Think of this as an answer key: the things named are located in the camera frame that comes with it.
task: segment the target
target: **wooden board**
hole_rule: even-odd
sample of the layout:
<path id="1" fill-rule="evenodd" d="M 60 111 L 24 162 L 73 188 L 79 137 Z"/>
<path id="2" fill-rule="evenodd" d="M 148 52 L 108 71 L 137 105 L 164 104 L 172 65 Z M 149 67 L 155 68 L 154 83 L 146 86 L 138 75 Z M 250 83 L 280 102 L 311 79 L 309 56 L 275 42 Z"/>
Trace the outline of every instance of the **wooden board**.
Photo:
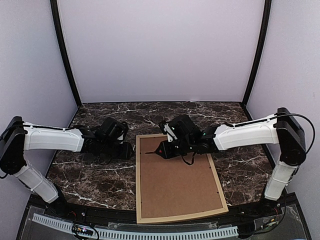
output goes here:
<path id="1" fill-rule="evenodd" d="M 168 223 L 228 212 L 210 154 L 195 155 L 194 164 L 180 156 L 156 154 L 163 134 L 136 136 L 136 219 L 138 224 Z M 185 159 L 190 162 L 192 153 Z"/>

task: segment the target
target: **wire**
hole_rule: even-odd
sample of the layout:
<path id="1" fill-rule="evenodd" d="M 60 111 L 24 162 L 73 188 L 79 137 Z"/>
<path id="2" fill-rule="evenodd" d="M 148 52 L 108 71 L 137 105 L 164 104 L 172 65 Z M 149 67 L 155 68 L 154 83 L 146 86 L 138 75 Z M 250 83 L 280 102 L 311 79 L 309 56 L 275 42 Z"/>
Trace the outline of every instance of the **wire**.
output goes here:
<path id="1" fill-rule="evenodd" d="M 69 214 L 73 214 L 75 217 L 77 217 L 77 214 L 74 211 L 69 212 Z"/>
<path id="2" fill-rule="evenodd" d="M 187 162 L 187 161 L 185 160 L 184 156 L 182 156 L 182 155 L 181 155 L 181 158 L 182 158 L 182 160 L 184 161 L 185 164 L 191 166 L 192 164 L 195 163 L 195 155 L 196 155 L 196 154 L 197 154 L 196 152 L 194 152 L 194 153 L 192 154 L 191 162 Z"/>
<path id="3" fill-rule="evenodd" d="M 288 114 L 282 114 L 282 115 L 277 115 L 277 116 L 271 117 L 270 120 L 278 119 L 278 118 L 281 118 L 281 117 L 290 117 L 290 116 L 296 116 L 296 117 L 303 118 L 303 119 L 305 119 L 305 120 L 310 124 L 310 126 L 312 127 L 312 131 L 313 131 L 312 141 L 311 141 L 311 144 L 310 144 L 308 150 L 305 152 L 306 154 L 308 154 L 309 151 L 310 151 L 310 149 L 311 149 L 312 146 L 314 145 L 314 142 L 315 142 L 315 139 L 316 139 L 316 129 L 315 129 L 314 124 L 312 123 L 312 121 L 311 121 L 309 118 L 307 118 L 306 116 L 303 116 L 303 115 L 301 115 L 301 114 L 297 114 L 297 113 L 288 113 Z"/>
<path id="4" fill-rule="evenodd" d="M 75 127 L 55 127 L 55 126 L 41 126 L 41 125 L 23 125 L 23 127 L 33 127 L 34 129 L 52 129 L 52 130 L 72 130 Z"/>
<path id="5" fill-rule="evenodd" d="M 99 240 L 99 239 L 100 239 L 100 235 L 99 235 L 99 232 L 97 231 L 97 229 L 96 229 L 95 227 L 93 227 L 93 226 L 91 226 L 90 228 L 92 228 L 92 229 L 95 231 L 95 233 L 96 233 L 96 240 Z"/>
<path id="6" fill-rule="evenodd" d="M 73 232 L 73 234 L 74 234 L 73 236 L 75 236 L 77 239 L 84 240 L 84 238 L 82 236 L 80 236 L 76 231 Z"/>
<path id="7" fill-rule="evenodd" d="M 8 176 L 8 173 L 6 173 L 4 176 L 0 176 L 0 179 L 5 179 Z"/>
<path id="8" fill-rule="evenodd" d="M 283 211 L 283 215 L 282 215 L 282 218 L 280 219 L 280 221 L 278 221 L 277 225 L 275 225 L 275 227 L 269 229 L 268 231 L 263 231 L 263 232 L 257 232 L 257 233 L 254 233 L 253 235 L 259 235 L 259 234 L 265 234 L 265 233 L 269 233 L 271 231 L 273 231 L 274 229 L 276 229 L 280 223 L 284 220 L 285 216 L 286 216 L 286 212 L 287 212 L 287 200 L 286 200 L 286 192 L 284 192 L 284 211 Z"/>
<path id="9" fill-rule="evenodd" d="M 101 159 L 101 155 L 99 155 L 95 160 L 96 160 L 96 162 L 97 162 L 99 165 L 102 165 L 102 166 L 108 165 L 108 164 L 111 163 L 111 161 L 113 160 L 113 158 L 110 157 L 110 159 L 109 159 L 109 161 L 108 161 L 107 163 L 101 163 L 101 162 L 100 162 L 100 159 Z"/>
<path id="10" fill-rule="evenodd" d="M 261 215 L 250 215 L 250 214 L 247 214 L 247 213 L 237 213 L 237 214 L 235 214 L 234 215 L 235 217 L 238 217 L 238 216 L 240 216 L 240 217 L 247 217 L 247 218 L 259 218 L 259 217 L 261 217 Z"/>
<path id="11" fill-rule="evenodd" d="M 277 210 L 275 207 L 274 207 L 273 209 L 274 209 L 274 210 L 275 210 L 275 212 L 276 212 L 275 217 L 276 217 L 277 219 L 279 219 L 279 218 L 278 218 L 278 210 Z"/>

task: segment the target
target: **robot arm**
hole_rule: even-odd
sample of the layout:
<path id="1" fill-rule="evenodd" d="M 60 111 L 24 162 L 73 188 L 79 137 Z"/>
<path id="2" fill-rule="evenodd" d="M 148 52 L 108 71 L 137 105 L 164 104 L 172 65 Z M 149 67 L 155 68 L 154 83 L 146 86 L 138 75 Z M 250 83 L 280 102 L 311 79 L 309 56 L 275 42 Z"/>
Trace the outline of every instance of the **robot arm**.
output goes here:
<path id="1" fill-rule="evenodd" d="M 0 168 L 4 173 L 17 177 L 51 204 L 58 214 L 63 214 L 66 201 L 62 192 L 25 159 L 24 151 L 67 150 L 130 159 L 133 149 L 130 143 L 124 142 L 127 132 L 125 122 L 120 123 L 111 117 L 101 126 L 90 129 L 81 125 L 72 128 L 35 125 L 16 116 L 0 137 Z"/>
<path id="2" fill-rule="evenodd" d="M 163 121 L 160 128 L 168 139 L 160 143 L 155 153 L 164 159 L 187 153 L 209 154 L 230 148 L 279 144 L 281 156 L 268 181 L 264 197 L 276 201 L 285 186 L 306 159 L 305 133 L 286 108 L 276 114 L 237 124 L 222 124 L 201 131 L 187 115 Z"/>

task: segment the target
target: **dark marble surface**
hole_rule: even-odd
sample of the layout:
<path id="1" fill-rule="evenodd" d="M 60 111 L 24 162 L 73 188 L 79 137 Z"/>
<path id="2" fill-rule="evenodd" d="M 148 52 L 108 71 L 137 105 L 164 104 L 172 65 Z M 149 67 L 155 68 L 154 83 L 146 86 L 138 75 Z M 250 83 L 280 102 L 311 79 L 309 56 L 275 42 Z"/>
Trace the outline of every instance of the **dark marble surface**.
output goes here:
<path id="1" fill-rule="evenodd" d="M 213 124 L 244 122 L 238 103 L 233 102 L 130 102 L 84 104 L 72 125 L 94 127 L 108 116 L 126 121 L 126 141 L 135 148 L 136 135 L 161 133 L 157 124 L 188 114 L 204 129 Z M 262 147 L 246 146 L 212 155 L 225 198 L 229 206 L 256 202 L 272 173 Z M 61 187 L 70 203 L 86 206 L 135 210 L 135 157 L 113 159 L 100 165 L 91 154 L 59 151 L 48 172 L 48 178 Z"/>

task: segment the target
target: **white wall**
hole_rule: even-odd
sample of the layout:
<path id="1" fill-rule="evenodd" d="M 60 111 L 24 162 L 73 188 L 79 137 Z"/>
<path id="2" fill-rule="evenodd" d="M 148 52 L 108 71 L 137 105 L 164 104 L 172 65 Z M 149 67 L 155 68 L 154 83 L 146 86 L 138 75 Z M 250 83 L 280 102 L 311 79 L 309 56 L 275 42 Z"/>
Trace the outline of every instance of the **white wall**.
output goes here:
<path id="1" fill-rule="evenodd" d="M 278 0 L 272 2 L 263 55 L 249 100 L 253 118 L 287 107 L 314 123 L 320 133 L 320 1 Z M 312 131 L 304 120 L 309 146 Z M 313 239 L 320 239 L 320 139 L 289 184 L 296 192 Z M 279 149 L 270 147 L 278 159 Z"/>
<path id="2" fill-rule="evenodd" d="M 50 1 L 0 1 L 0 133 L 13 116 L 66 126 L 76 111 L 59 52 Z M 46 173 L 52 151 L 27 157 Z M 29 191 L 13 176 L 0 179 L 0 239 L 15 240 Z"/>
<path id="3" fill-rule="evenodd" d="M 88 102 L 241 101 L 263 0 L 59 0 Z"/>

